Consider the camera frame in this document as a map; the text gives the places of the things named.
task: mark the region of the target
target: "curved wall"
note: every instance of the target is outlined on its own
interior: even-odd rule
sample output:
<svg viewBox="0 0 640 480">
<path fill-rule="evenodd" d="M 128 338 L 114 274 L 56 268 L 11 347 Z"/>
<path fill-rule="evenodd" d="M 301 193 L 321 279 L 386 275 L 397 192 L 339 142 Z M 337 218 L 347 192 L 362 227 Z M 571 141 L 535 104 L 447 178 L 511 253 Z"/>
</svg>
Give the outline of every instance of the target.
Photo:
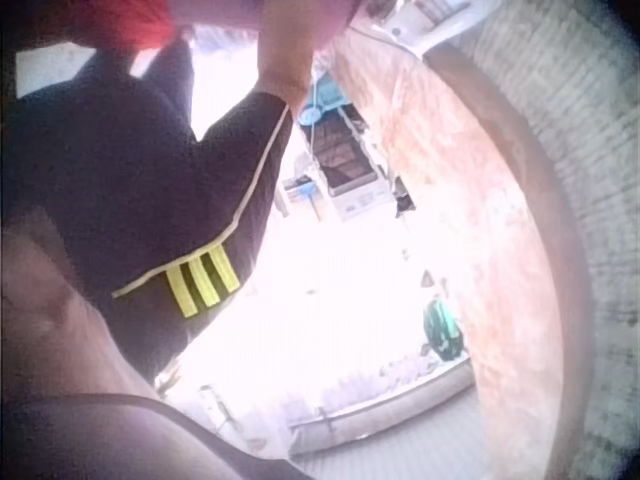
<svg viewBox="0 0 640 480">
<path fill-rule="evenodd" d="M 410 228 L 425 266 L 459 300 L 493 472 L 542 478 L 566 380 L 564 340 L 553 271 L 516 177 L 427 66 L 353 33 L 336 49 L 334 78 L 418 207 Z"/>
</svg>

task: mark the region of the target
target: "person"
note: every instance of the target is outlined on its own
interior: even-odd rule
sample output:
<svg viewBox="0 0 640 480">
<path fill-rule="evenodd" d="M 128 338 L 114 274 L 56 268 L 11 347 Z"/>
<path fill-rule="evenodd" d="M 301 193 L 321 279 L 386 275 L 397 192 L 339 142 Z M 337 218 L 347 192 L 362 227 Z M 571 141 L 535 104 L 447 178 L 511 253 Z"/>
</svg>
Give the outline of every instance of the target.
<svg viewBox="0 0 640 480">
<path fill-rule="evenodd" d="M 80 292 L 150 382 L 253 270 L 310 84 L 317 5 L 265 2 L 257 84 L 200 142 L 179 36 L 141 80 L 128 57 L 98 51 L 8 115 L 3 221 L 42 209 Z"/>
<path fill-rule="evenodd" d="M 160 401 L 78 290 L 42 209 L 2 232 L 2 478 L 310 480 Z"/>
<path fill-rule="evenodd" d="M 137 51 L 169 44 L 176 29 L 194 23 L 257 31 L 264 0 L 7 0 L 3 41 L 18 50 L 60 42 Z M 315 45 L 344 30 L 363 0 L 318 2 Z"/>
</svg>

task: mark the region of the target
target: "yellow stripe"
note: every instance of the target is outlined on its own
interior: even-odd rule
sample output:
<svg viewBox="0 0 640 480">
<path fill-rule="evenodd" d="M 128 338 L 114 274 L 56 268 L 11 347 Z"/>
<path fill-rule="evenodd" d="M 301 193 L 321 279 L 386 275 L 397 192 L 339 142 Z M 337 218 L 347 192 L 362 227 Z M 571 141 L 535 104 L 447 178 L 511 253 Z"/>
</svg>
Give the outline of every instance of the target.
<svg viewBox="0 0 640 480">
<path fill-rule="evenodd" d="M 202 247 L 194 250 L 193 252 L 187 255 L 183 255 L 180 258 L 176 258 L 175 260 L 169 263 L 165 263 L 158 267 L 152 268 L 144 275 L 126 284 L 124 287 L 118 290 L 115 290 L 111 294 L 113 298 L 118 298 L 118 297 L 121 297 L 122 295 L 126 295 L 127 293 L 135 290 L 141 285 L 144 285 L 150 278 L 158 275 L 159 273 L 162 273 L 170 268 L 182 265 L 183 263 L 188 262 L 189 260 L 192 260 L 195 257 L 201 257 L 202 255 L 205 255 L 207 251 L 222 244 L 222 242 L 224 242 L 227 238 L 231 236 L 231 234 L 236 230 L 236 228 L 238 228 L 238 222 L 240 221 L 240 217 L 244 213 L 244 209 L 247 208 L 247 204 L 249 203 L 249 200 L 251 200 L 251 196 L 253 195 L 253 192 L 256 189 L 256 185 L 258 185 L 258 180 L 260 179 L 260 174 L 262 173 L 262 170 L 264 168 L 264 164 L 267 160 L 267 156 L 269 155 L 269 151 L 271 150 L 271 147 L 273 146 L 273 143 L 275 142 L 276 137 L 278 136 L 278 133 L 280 133 L 280 129 L 282 128 L 287 112 L 289 112 L 288 105 L 285 106 L 284 110 L 282 111 L 282 114 L 280 115 L 280 119 L 278 120 L 278 123 L 276 124 L 276 127 L 273 133 L 271 134 L 271 138 L 267 142 L 267 146 L 265 147 L 264 152 L 262 153 L 260 162 L 258 162 L 258 167 L 256 168 L 256 171 L 253 175 L 251 184 L 249 185 L 249 188 L 245 192 L 244 197 L 242 197 L 242 200 L 238 205 L 238 208 L 233 214 L 231 223 L 227 226 L 227 228 L 225 228 L 220 235 L 218 235 L 214 240 L 207 243 L 206 245 L 203 245 Z"/>
<path fill-rule="evenodd" d="M 198 287 L 200 295 L 202 295 L 205 305 L 207 307 L 213 307 L 220 301 L 220 295 L 218 295 L 218 292 L 216 292 L 215 287 L 211 283 L 200 257 L 189 261 L 189 270 L 191 270 L 191 275 L 193 275 L 193 280 L 196 282 L 196 286 Z"/>
<path fill-rule="evenodd" d="M 184 281 L 184 277 L 180 271 L 180 266 L 169 268 L 167 270 L 167 279 L 169 279 L 171 291 L 176 297 L 176 301 L 180 306 L 180 310 L 182 310 L 182 314 L 186 318 L 189 318 L 198 313 L 198 308 L 196 307 L 193 298 L 191 298 L 191 293 L 189 293 L 187 284 Z"/>
<path fill-rule="evenodd" d="M 224 247 L 222 245 L 218 245 L 217 247 L 212 248 L 209 251 L 209 255 L 211 256 L 213 265 L 220 274 L 222 283 L 227 287 L 227 291 L 231 293 L 240 288 L 240 281 L 236 276 L 235 270 L 231 266 L 231 262 L 229 261 L 229 257 L 227 257 L 227 253 L 224 251 Z"/>
</svg>

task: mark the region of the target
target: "skin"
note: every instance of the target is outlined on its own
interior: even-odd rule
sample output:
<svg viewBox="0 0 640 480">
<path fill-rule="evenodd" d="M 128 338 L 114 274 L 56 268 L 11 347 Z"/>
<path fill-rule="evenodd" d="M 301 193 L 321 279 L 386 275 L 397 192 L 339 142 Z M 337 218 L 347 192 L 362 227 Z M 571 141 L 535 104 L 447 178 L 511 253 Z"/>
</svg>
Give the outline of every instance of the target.
<svg viewBox="0 0 640 480">
<path fill-rule="evenodd" d="M 317 0 L 266 0 L 255 89 L 282 98 L 294 118 L 311 84 Z"/>
<path fill-rule="evenodd" d="M 315 5 L 314 1 L 267 0 L 263 12 L 255 88 L 282 98 L 294 115 L 311 78 Z M 64 242 L 45 211 L 14 212 L 3 227 L 3 402 L 73 394 L 127 394 L 159 400 L 123 358 L 100 312 L 83 297 Z M 102 421 L 116 433 L 135 424 L 134 434 L 149 443 L 171 469 L 165 472 L 167 478 L 240 479 L 224 458 L 176 425 L 140 415 Z M 180 475 L 170 474 L 174 471 Z"/>
</svg>

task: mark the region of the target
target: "concrete surface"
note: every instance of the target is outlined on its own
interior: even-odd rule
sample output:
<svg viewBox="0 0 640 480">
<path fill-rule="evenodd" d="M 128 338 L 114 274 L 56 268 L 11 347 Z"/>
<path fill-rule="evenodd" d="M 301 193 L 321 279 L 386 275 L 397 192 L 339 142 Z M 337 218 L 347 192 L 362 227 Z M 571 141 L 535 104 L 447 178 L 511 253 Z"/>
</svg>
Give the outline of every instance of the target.
<svg viewBox="0 0 640 480">
<path fill-rule="evenodd" d="M 478 395 L 441 406 L 369 438 L 294 458 L 319 480 L 480 480 L 488 463 Z"/>
</svg>

